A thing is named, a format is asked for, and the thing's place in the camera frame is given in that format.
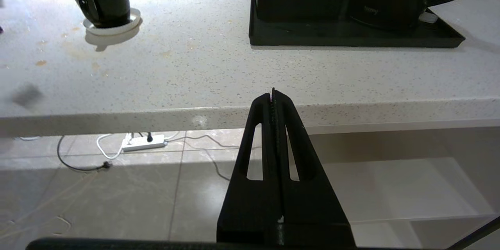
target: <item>floor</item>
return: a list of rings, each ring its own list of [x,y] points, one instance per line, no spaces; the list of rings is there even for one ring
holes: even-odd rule
[[[481,129],[480,133],[484,131],[487,134],[473,135],[489,141],[489,153],[494,155],[500,148],[500,130]],[[110,170],[91,173],[74,172],[61,165],[56,155],[59,136],[32,141],[0,139],[0,249],[21,250],[41,237],[215,241],[216,221],[228,185],[225,177],[231,176],[243,130],[155,134],[173,141],[163,148],[122,154]],[[191,139],[204,135],[219,144],[207,137]],[[337,169],[339,174],[342,166],[331,168],[331,163],[441,159],[469,153],[467,149],[485,150],[468,146],[454,151],[446,146],[450,140],[470,139],[469,135],[460,130],[452,134],[407,131],[311,136],[311,140],[325,171]],[[114,154],[124,136],[115,134],[102,140],[105,152]],[[249,179],[262,177],[259,136],[257,128]],[[66,136],[60,148],[62,157],[80,168],[102,164],[106,159],[95,145],[96,137]],[[343,187],[332,185],[342,203]],[[354,218],[348,211],[355,207],[344,207],[348,218]],[[373,226],[353,224],[359,245],[384,245],[383,237],[374,238],[378,234],[370,229]]]

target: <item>speckled quartz countertop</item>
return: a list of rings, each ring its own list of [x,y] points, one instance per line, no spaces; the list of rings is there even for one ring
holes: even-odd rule
[[[130,0],[139,33],[103,48],[74,0],[2,2],[4,136],[244,127],[273,87],[311,130],[500,124],[500,0],[434,8],[456,49],[252,48],[250,0]],[[27,87],[39,98],[12,102]]]

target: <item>white saucer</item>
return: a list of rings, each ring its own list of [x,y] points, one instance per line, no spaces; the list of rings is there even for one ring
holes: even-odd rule
[[[141,20],[141,12],[136,8],[130,8],[130,19],[131,21],[127,24],[111,28],[97,28],[93,26],[91,21],[84,19],[84,27],[86,27],[87,31],[89,31],[94,35],[99,35],[99,36],[117,35],[127,32],[132,28],[136,27],[137,24],[139,24],[139,21]]]

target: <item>black cable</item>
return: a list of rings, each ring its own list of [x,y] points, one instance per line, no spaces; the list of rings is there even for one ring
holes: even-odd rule
[[[101,166],[94,167],[94,168],[76,168],[76,167],[73,167],[73,166],[67,164],[66,162],[63,161],[63,159],[61,158],[61,154],[59,153],[59,149],[61,148],[61,142],[63,141],[63,139],[64,139],[64,136],[61,136],[61,138],[59,139],[59,143],[57,143],[57,157],[59,158],[59,161],[61,161],[61,163],[64,164],[64,166],[70,168],[71,170],[75,170],[78,172],[90,172],[90,171],[97,171],[97,170],[101,170],[101,169],[111,168],[111,163],[109,163],[108,161],[105,161],[102,163]]]

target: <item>power strip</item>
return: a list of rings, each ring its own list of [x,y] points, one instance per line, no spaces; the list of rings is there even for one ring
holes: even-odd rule
[[[126,138],[121,141],[121,148],[124,152],[133,152],[134,150],[150,149],[165,146],[164,135],[153,135],[153,140],[148,143],[148,137],[138,137],[127,140]]]

